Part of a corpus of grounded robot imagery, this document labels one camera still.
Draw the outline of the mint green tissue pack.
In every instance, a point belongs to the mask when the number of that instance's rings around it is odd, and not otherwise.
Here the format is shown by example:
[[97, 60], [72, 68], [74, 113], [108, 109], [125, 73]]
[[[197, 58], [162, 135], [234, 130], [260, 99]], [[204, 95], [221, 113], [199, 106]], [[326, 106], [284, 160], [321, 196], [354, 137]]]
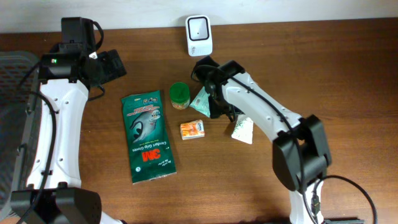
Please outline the mint green tissue pack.
[[194, 100], [190, 103], [189, 107], [197, 110], [206, 117], [210, 117], [210, 104], [209, 104], [209, 94], [205, 91], [203, 87]]

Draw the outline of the green lid jar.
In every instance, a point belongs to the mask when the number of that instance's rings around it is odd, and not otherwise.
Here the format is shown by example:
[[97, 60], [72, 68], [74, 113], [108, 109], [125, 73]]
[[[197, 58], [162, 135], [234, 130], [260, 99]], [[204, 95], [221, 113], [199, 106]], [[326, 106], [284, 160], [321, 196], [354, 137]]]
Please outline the green lid jar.
[[176, 82], [169, 90], [171, 104], [175, 109], [184, 110], [190, 104], [190, 89], [186, 83]]

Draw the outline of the orange small box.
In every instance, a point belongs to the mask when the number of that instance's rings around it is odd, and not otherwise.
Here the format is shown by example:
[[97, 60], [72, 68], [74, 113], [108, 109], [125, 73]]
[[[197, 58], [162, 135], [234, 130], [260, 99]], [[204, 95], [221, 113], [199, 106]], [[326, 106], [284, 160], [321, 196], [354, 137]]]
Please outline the orange small box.
[[204, 124], [201, 119], [180, 125], [180, 134], [183, 140], [202, 138], [205, 136]]

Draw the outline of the white bamboo print tube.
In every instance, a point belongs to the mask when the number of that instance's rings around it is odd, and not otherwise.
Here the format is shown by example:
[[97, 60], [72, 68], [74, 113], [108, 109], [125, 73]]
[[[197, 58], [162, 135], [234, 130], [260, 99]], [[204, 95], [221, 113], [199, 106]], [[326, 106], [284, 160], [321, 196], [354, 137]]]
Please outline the white bamboo print tube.
[[250, 117], [245, 114], [238, 116], [231, 137], [246, 144], [252, 144], [254, 123]]

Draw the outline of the green 3M gloves packet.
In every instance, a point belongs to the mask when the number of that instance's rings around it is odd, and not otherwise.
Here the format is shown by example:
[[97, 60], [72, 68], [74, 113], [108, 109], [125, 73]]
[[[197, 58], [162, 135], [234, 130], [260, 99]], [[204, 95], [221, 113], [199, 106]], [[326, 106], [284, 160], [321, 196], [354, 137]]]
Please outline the green 3M gloves packet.
[[177, 172], [160, 91], [121, 99], [133, 184]]

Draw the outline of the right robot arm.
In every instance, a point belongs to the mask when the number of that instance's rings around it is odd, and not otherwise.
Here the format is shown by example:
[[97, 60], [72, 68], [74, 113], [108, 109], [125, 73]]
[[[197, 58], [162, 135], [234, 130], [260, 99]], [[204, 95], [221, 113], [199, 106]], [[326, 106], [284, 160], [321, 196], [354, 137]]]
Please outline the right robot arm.
[[196, 63], [191, 78], [208, 93], [212, 119], [225, 114], [235, 122], [245, 115], [272, 142], [273, 171], [289, 190], [290, 222], [323, 223], [320, 180], [326, 176], [331, 154], [322, 122], [282, 106], [234, 60], [219, 65], [207, 56]]

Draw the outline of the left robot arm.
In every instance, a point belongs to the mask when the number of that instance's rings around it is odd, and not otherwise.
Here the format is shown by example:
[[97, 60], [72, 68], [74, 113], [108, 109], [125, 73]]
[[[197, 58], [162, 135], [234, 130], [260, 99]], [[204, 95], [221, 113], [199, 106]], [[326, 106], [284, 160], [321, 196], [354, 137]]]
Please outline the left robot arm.
[[101, 86], [107, 67], [97, 56], [100, 25], [83, 17], [61, 20], [62, 40], [30, 69], [41, 100], [37, 151], [25, 190], [11, 193], [19, 223], [119, 223], [102, 210], [98, 193], [81, 188], [80, 131], [89, 92]]

